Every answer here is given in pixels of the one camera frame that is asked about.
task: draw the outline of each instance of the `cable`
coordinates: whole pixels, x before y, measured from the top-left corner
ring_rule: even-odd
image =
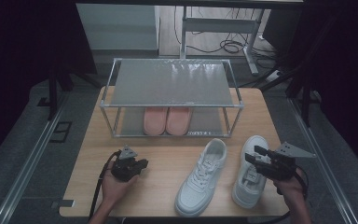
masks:
[[[267,69],[272,69],[272,68],[273,68],[273,66],[272,66],[272,67],[266,67],[266,66],[264,66],[263,64],[261,64],[260,61],[262,61],[262,60],[270,60],[270,61],[271,61],[271,59],[259,58],[259,59],[256,59],[256,60],[255,60],[255,63],[256,63],[259,67],[262,67],[262,68],[267,68]]]
[[[307,197],[308,197],[308,188],[309,188],[309,180],[308,180],[308,175],[307,173],[305,172],[305,170],[300,167],[300,166],[297,166],[298,169],[301,170],[302,174],[305,176],[306,178],[306,181],[304,181],[304,179],[297,173],[295,172],[295,179],[298,181],[298,183],[300,183],[302,189],[303,189],[303,196],[304,196],[304,201],[307,200]],[[248,224],[273,224],[273,223],[277,223],[279,221],[282,221],[286,218],[290,217],[290,211],[288,211],[287,213],[285,213],[284,215],[282,215],[281,217],[276,217],[276,218],[273,218],[272,220],[269,220],[269,221],[264,221],[264,222],[248,222]]]
[[[240,8],[238,8],[237,10],[237,13],[235,14],[234,16],[234,13],[235,13],[235,8],[231,8],[230,11],[226,14],[225,18],[228,17],[228,15],[231,13],[231,19],[237,19],[240,15]],[[246,18],[246,10],[247,8],[245,9],[244,11],[244,18]],[[191,8],[190,10],[191,12],[191,16],[193,15],[193,7]],[[253,8],[252,10],[252,15],[251,15],[251,19],[252,17],[254,16],[254,13],[255,13],[255,9]],[[199,7],[199,14],[201,15],[201,17],[203,18],[203,14],[200,12],[200,7]],[[174,29],[174,32],[175,32],[175,38],[176,38],[176,41],[179,43],[179,44],[182,44],[181,41],[179,41],[179,37],[178,37],[178,34],[177,34],[177,30],[176,30],[176,7],[174,8],[174,13],[173,13],[173,29]],[[192,32],[193,35],[199,35],[199,34],[203,34],[204,32],[198,32],[198,33],[194,33]],[[232,36],[233,34],[232,33],[229,33],[226,37],[225,40],[221,41],[220,42],[220,48],[218,49],[212,49],[212,50],[203,50],[203,49],[198,49],[196,47],[193,47],[193,46],[189,46],[189,45],[186,45],[186,48],[190,48],[190,49],[194,49],[194,50],[197,50],[197,51],[200,51],[200,52],[203,52],[203,53],[214,53],[214,52],[217,52],[219,51],[220,49],[223,49],[225,52],[227,53],[230,53],[230,54],[236,54],[236,53],[239,53],[241,51],[243,51],[243,49],[245,48],[245,45],[248,44],[247,42],[247,39],[248,39],[248,34],[246,35],[246,37],[244,37],[242,34],[235,34],[235,36]],[[242,44],[240,41],[235,41],[234,38],[237,36],[237,35],[240,35],[243,40],[245,41],[245,44]],[[275,58],[273,56],[268,56],[268,55],[265,55],[265,54],[260,54],[258,53],[256,50],[258,51],[263,51],[263,52],[270,52],[270,53],[276,53],[276,51],[273,51],[273,50],[265,50],[265,49],[257,49],[255,47],[252,47],[252,54],[255,55],[255,56],[259,56],[259,57],[267,57],[267,58],[270,58],[272,60],[275,60]],[[260,67],[263,67],[263,68],[267,68],[263,65],[261,65],[258,60],[256,61],[256,63],[260,66]]]
[[[275,64],[274,67],[272,67],[270,70],[268,70],[267,72],[265,72],[265,73],[263,74],[263,76],[259,77],[259,78],[256,79],[256,80],[253,80],[253,81],[250,81],[250,82],[241,84],[241,85],[239,85],[238,87],[241,88],[241,87],[244,87],[244,86],[247,86],[247,85],[250,85],[250,84],[255,83],[255,84],[253,85],[253,87],[252,87],[252,88],[254,88],[254,87],[258,86],[258,84],[260,84],[264,79],[266,79],[267,77],[269,77],[269,76],[273,73],[273,71],[275,71],[275,70],[278,69],[278,67],[279,67],[279,65]]]
[[[100,176],[98,178],[97,186],[95,187],[94,197],[92,198],[91,209],[89,210],[89,221],[92,218],[92,216],[94,215],[94,210],[95,210],[95,205],[97,203],[98,194],[100,193],[101,184],[103,183],[103,176],[104,176],[105,172],[108,170],[107,167],[109,165],[109,162],[116,155],[117,155],[117,152],[113,153],[107,160],[106,164],[103,166],[103,169],[101,170]]]

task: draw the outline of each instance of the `metal rail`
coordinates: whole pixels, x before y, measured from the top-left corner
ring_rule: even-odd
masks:
[[[37,140],[33,150],[23,164],[18,176],[11,186],[6,198],[0,207],[0,223],[8,223],[16,209],[23,192],[25,191],[29,180],[31,179],[34,169],[39,163],[40,158],[45,151],[49,138],[54,132],[54,128],[61,117],[64,106],[69,98],[69,92],[64,92],[59,101],[58,111],[55,116],[48,121],[45,129]]]
[[[298,125],[301,129],[301,132],[304,134],[308,145],[310,146],[310,149],[313,153],[317,155],[317,163],[321,170],[321,173],[324,177],[324,181],[327,185],[327,187],[330,189],[330,192],[336,201],[337,207],[339,212],[341,213],[342,217],[345,220],[345,223],[358,223],[358,220],[356,218],[356,215],[353,213],[353,210],[351,208],[351,204],[345,195],[342,187],[339,185],[338,181],[336,180],[333,172],[331,171],[330,166],[328,165],[328,162],[326,158],[324,157],[324,154],[319,147],[318,142],[316,141],[312,130],[305,124],[303,119],[300,115],[300,108],[298,105],[294,102],[293,99],[288,98],[288,104],[293,110],[293,113],[296,116],[296,120],[298,122]]]

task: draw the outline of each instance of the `dark background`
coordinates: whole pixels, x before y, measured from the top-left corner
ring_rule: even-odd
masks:
[[[280,56],[296,55],[285,64],[290,70],[301,62],[331,13],[337,20],[308,68],[311,86],[321,95],[322,111],[358,156],[358,1],[338,1],[338,7],[324,10],[274,9],[263,37]]]
[[[75,3],[0,1],[0,145],[30,89],[58,69],[96,73]]]

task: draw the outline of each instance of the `hand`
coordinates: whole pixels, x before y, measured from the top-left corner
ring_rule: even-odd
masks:
[[[301,171],[296,170],[299,176],[301,176]],[[298,180],[293,176],[289,180],[275,180],[272,179],[275,187],[277,187],[283,197],[286,204],[291,207],[292,204],[297,203],[298,201],[304,201],[303,189]]]
[[[124,197],[130,186],[138,179],[138,175],[135,175],[129,182],[117,180],[110,172],[112,167],[113,162],[110,161],[103,176],[103,201],[89,220],[89,224],[103,224],[115,204]]]
[[[107,167],[107,170],[103,176],[103,203],[107,203],[113,208],[113,206],[120,201],[121,198],[127,193],[130,186],[136,182],[138,175],[134,176],[129,182],[122,182],[116,179],[112,173],[111,169],[113,167],[113,162],[110,161]]]
[[[290,218],[292,224],[310,224],[310,212],[305,204],[303,189],[298,180],[293,176],[289,180],[274,180],[275,187],[277,187],[284,198],[285,203],[290,210]]]

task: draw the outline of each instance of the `wrist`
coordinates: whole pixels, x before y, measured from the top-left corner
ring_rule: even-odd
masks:
[[[110,211],[115,207],[116,202],[114,201],[110,201],[110,200],[104,200],[101,202],[101,207],[103,207],[104,209]]]
[[[301,223],[301,224],[310,224],[310,212],[305,203],[304,197],[292,198],[293,200],[289,203],[286,202],[290,211],[290,223]]]
[[[304,196],[300,193],[284,198],[290,210],[297,209],[305,204]]]
[[[113,203],[103,200],[100,206],[98,207],[97,211],[94,213],[91,220],[89,221],[89,224],[104,223],[106,219],[109,217],[109,214],[112,211],[113,207],[114,207]]]

